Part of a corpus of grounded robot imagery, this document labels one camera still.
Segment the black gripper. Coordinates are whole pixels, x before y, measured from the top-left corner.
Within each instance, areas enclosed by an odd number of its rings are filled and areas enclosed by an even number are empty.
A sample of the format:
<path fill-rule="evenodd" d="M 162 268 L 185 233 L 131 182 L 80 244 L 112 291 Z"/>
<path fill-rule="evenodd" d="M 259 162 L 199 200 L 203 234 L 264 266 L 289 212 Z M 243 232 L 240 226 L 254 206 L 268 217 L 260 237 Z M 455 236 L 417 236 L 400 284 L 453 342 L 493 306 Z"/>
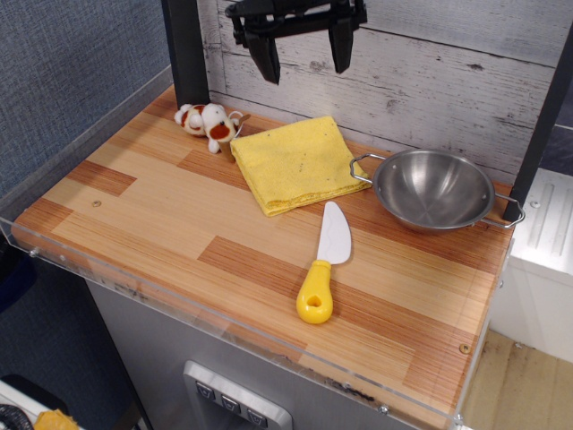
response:
<path fill-rule="evenodd" d="M 275 39 L 329 30 L 336 73 L 351 63 L 354 30 L 367 22 L 363 1 L 239 1 L 225 16 L 233 23 L 238 44 L 245 45 L 263 79 L 279 84 L 280 63 Z"/>

